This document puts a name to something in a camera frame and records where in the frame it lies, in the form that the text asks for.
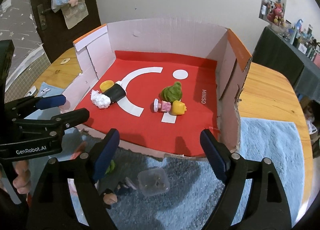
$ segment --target blue gripper pad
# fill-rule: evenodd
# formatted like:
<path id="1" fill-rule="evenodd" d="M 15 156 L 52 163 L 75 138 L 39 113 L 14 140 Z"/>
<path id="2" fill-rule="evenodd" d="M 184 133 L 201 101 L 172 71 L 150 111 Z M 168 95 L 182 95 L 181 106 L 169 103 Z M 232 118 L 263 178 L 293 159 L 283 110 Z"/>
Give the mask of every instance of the blue gripper pad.
<path id="1" fill-rule="evenodd" d="M 227 171 L 231 165 L 230 151 L 223 143 L 218 142 L 208 129 L 201 132 L 200 144 L 217 179 L 226 183 Z"/>
<path id="2" fill-rule="evenodd" d="M 116 153 L 119 143 L 119 131 L 110 129 L 105 138 L 100 143 L 96 143 L 91 149 L 89 155 L 93 164 L 92 180 L 94 182 L 105 177 L 107 168 Z"/>
<path id="3" fill-rule="evenodd" d="M 55 108 L 59 106 L 63 106 L 66 103 L 67 99 L 64 95 L 57 95 L 51 97 L 41 98 L 36 103 L 36 108 L 40 110 Z"/>

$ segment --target clear plastic box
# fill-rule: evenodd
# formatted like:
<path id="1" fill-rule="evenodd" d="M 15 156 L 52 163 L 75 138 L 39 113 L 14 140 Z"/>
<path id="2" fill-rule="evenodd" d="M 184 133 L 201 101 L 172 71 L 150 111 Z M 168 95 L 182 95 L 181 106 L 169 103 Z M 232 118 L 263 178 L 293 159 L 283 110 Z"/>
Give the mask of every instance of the clear plastic box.
<path id="1" fill-rule="evenodd" d="M 163 194 L 169 191 L 170 183 L 162 168 L 144 170 L 138 174 L 139 189 L 145 197 Z"/>

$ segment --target green fuzzy figure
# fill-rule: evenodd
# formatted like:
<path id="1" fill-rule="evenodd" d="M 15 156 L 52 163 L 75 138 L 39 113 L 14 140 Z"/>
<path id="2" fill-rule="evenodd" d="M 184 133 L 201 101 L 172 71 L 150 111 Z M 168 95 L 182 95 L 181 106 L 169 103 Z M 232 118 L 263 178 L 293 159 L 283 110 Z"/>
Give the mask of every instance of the green fuzzy figure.
<path id="1" fill-rule="evenodd" d="M 179 101 L 182 98 L 181 83 L 177 81 L 173 86 L 165 87 L 161 91 L 161 98 L 163 101 L 170 102 L 171 104 L 175 100 Z"/>
<path id="2" fill-rule="evenodd" d="M 107 171 L 105 172 L 104 175 L 113 172 L 113 170 L 115 169 L 115 166 L 116 166 L 116 164 L 115 164 L 114 160 L 111 160 L 110 165 L 107 168 Z"/>

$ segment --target white circle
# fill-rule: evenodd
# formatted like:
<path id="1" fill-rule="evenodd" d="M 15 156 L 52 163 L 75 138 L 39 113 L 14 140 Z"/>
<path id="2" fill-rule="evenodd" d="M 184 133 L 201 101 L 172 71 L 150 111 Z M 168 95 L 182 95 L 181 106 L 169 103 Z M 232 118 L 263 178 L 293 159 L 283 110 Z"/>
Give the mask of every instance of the white circle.
<path id="1" fill-rule="evenodd" d="M 184 69 L 177 69 L 172 73 L 172 76 L 176 79 L 185 79 L 188 77 L 188 72 L 186 72 Z"/>

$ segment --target white label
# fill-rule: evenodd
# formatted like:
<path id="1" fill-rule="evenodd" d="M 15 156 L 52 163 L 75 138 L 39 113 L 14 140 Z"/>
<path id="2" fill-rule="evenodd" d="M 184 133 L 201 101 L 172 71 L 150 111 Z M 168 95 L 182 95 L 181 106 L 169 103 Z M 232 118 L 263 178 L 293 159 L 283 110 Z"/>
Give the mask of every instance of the white label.
<path id="1" fill-rule="evenodd" d="M 303 54 L 306 54 L 307 47 L 300 43 L 298 50 L 301 51 Z"/>
<path id="2" fill-rule="evenodd" d="M 41 146 L 37 148 L 31 148 L 31 149 L 25 149 L 21 151 L 16 151 L 16 154 L 27 154 L 27 153 L 34 153 L 34 152 L 39 152 L 39 151 L 44 151 L 47 149 L 47 146 Z"/>
<path id="3" fill-rule="evenodd" d="M 205 104 L 207 102 L 207 90 L 202 90 L 202 95 L 201 95 L 201 103 Z"/>

